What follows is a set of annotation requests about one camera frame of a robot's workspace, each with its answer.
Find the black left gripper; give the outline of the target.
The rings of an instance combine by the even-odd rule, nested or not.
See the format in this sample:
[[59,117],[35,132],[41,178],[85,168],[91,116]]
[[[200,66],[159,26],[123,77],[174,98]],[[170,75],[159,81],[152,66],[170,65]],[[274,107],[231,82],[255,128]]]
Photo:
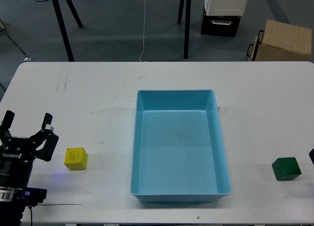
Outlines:
[[41,130],[29,138],[13,137],[9,131],[15,113],[7,110],[0,125],[0,186],[27,187],[35,158],[51,161],[59,137],[46,113]]

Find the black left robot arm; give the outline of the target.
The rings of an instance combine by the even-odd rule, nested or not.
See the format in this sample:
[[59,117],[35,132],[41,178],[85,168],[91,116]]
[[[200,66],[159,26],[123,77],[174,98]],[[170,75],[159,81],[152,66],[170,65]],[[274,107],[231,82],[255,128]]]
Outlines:
[[49,162],[59,137],[51,126],[52,115],[44,116],[41,129],[34,135],[14,137],[9,129],[14,112],[8,110],[0,125],[0,224],[19,226],[26,207],[42,203],[46,189],[29,188],[28,181],[35,159]]

